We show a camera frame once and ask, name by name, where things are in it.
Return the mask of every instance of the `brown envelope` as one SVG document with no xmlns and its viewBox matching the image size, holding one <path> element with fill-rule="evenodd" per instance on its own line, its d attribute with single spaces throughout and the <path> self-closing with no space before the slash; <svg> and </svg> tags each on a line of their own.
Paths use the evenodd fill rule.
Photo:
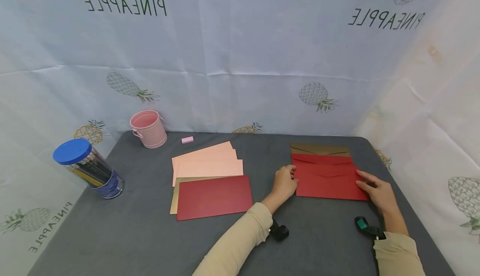
<svg viewBox="0 0 480 276">
<path fill-rule="evenodd" d="M 290 143 L 291 153 L 300 154 L 315 154 L 315 155 L 334 155 L 349 157 L 347 147 L 343 146 L 326 146 L 326 145 L 313 145 L 304 143 Z"/>
<path fill-rule="evenodd" d="M 224 177 L 230 177 L 230 176 L 177 178 L 177 181 L 175 182 L 175 187 L 173 188 L 173 197 L 172 197 L 172 204 L 170 206 L 170 214 L 171 215 L 176 215 L 177 214 L 177 207 L 178 207 L 178 204 L 179 204 L 180 182 L 195 182 L 197 180 L 206 180 L 206 179 L 224 178 Z"/>
</svg>

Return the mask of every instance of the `pineapple text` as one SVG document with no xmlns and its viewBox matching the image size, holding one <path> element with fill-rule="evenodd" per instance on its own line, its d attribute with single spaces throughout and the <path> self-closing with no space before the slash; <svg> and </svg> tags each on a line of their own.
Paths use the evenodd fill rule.
<svg viewBox="0 0 480 276">
<path fill-rule="evenodd" d="M 120 14 L 141 15 L 143 13 L 143 15 L 158 16 L 163 11 L 165 17 L 167 16 L 164 0 L 85 0 L 85 3 L 88 4 L 89 12 L 116 13 L 118 11 Z"/>
<path fill-rule="evenodd" d="M 390 11 L 380 12 L 378 9 L 372 10 L 371 8 L 367 11 L 361 8 L 356 8 L 355 10 L 357 14 L 352 16 L 353 22 L 348 25 L 362 26 L 363 23 L 365 23 L 368 27 L 378 25 L 378 28 L 382 28 L 383 30 L 386 27 L 390 30 L 410 30 L 413 26 L 415 26 L 414 29 L 416 29 L 423 19 L 423 16 L 425 16 L 425 13 L 401 13 L 398 14 L 397 17 L 396 13 L 390 13 Z"/>
<path fill-rule="evenodd" d="M 63 218 L 63 216 L 66 216 L 67 213 L 69 212 L 69 210 L 72 208 L 73 204 L 70 203 L 70 202 L 67 202 L 65 204 L 65 206 L 62 208 L 62 210 L 57 213 L 56 215 L 54 215 L 52 217 L 52 220 L 55 221 L 55 223 L 48 223 L 48 225 L 43 229 L 42 231 L 42 234 L 38 236 L 38 239 L 35 241 L 35 245 L 38 245 L 36 247 L 30 247 L 28 249 L 28 251 L 31 251 L 33 253 L 37 253 L 38 251 L 38 248 L 40 248 L 44 242 L 44 239 L 48 238 L 48 236 L 50 235 L 50 232 L 53 230 L 54 226 L 57 225 L 57 222 L 60 222 L 61 218 Z"/>
</svg>

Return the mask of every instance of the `gray table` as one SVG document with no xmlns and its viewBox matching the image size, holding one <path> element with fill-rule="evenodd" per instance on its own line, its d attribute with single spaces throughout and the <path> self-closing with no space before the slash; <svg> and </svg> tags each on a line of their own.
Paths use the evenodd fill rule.
<svg viewBox="0 0 480 276">
<path fill-rule="evenodd" d="M 180 143 L 190 135 L 194 143 Z M 168 133 L 164 146 L 150 150 L 131 132 L 123 134 L 108 156 L 125 179 L 125 191 L 103 200 L 85 190 L 29 275 L 192 275 L 242 214 L 177 222 L 168 214 L 173 193 L 171 157 L 228 140 L 250 176 L 253 201 L 262 200 L 275 171 L 291 162 L 290 142 L 348 146 L 361 169 L 391 182 L 427 276 L 454 275 L 364 138 Z M 370 202 L 293 196 L 274 217 L 288 226 L 290 237 L 281 243 L 268 238 L 256 247 L 240 275 L 377 275 L 372 241 L 357 231 L 355 216 L 381 223 Z"/>
</svg>

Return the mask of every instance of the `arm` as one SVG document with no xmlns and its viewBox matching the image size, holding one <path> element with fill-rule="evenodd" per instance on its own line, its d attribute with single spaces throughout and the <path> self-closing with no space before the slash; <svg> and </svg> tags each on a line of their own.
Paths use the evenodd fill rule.
<svg viewBox="0 0 480 276">
<path fill-rule="evenodd" d="M 271 193 L 255 203 L 210 249 L 193 276 L 233 276 L 255 246 L 265 241 L 272 226 L 272 214 L 295 192 L 295 166 L 282 167 L 275 173 Z"/>
<path fill-rule="evenodd" d="M 425 276 L 417 245 L 408 235 L 392 186 L 369 173 L 357 173 L 369 183 L 357 181 L 357 185 L 370 195 L 385 221 L 386 239 L 376 240 L 373 245 L 380 276 Z"/>
</svg>

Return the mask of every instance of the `fabric backdrop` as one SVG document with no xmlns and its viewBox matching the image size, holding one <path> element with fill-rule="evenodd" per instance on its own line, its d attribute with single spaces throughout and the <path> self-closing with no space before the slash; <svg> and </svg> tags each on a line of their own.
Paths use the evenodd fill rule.
<svg viewBox="0 0 480 276">
<path fill-rule="evenodd" d="M 480 274 L 480 0 L 444 0 L 359 135 L 459 276 Z"/>
<path fill-rule="evenodd" d="M 58 144 L 106 156 L 141 109 L 171 131 L 353 135 L 442 1 L 0 0 L 2 272 L 26 274 L 84 188 Z"/>
</svg>

